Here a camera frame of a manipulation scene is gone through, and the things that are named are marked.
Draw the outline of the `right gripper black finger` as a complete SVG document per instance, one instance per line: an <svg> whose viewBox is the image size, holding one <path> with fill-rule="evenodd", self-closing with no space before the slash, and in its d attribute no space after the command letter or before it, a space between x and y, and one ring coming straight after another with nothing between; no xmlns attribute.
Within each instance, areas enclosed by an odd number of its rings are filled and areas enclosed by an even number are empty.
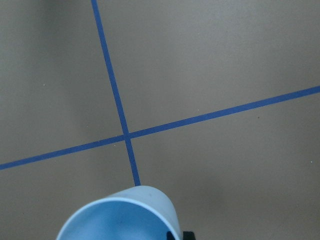
<svg viewBox="0 0 320 240"><path fill-rule="evenodd" d="M193 231L184 231L183 240L195 240L195 233Z"/></svg>

